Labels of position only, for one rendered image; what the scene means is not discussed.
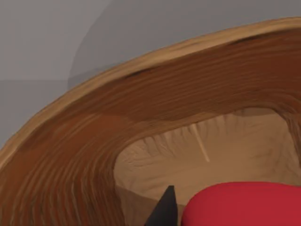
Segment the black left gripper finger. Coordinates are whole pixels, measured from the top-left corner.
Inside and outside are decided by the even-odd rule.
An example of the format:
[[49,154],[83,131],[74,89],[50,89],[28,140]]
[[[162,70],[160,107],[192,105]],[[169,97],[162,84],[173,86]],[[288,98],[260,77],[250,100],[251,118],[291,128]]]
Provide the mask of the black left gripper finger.
[[174,186],[168,186],[144,226],[177,226],[178,208]]

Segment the red rounded object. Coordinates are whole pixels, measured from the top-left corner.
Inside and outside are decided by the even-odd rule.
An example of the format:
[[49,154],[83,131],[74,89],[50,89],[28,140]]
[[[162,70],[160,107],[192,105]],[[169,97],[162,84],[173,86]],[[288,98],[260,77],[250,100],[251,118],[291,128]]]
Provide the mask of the red rounded object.
[[181,226],[301,226],[301,186],[230,182],[191,198]]

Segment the brown woven basket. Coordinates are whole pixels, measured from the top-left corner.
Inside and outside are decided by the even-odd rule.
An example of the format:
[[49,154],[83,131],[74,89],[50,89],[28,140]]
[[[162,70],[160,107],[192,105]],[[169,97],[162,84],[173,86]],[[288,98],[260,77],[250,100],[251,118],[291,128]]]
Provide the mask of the brown woven basket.
[[280,114],[301,160],[301,17],[150,52],[44,107],[0,150],[0,226],[129,226],[113,176],[120,152],[246,107]]

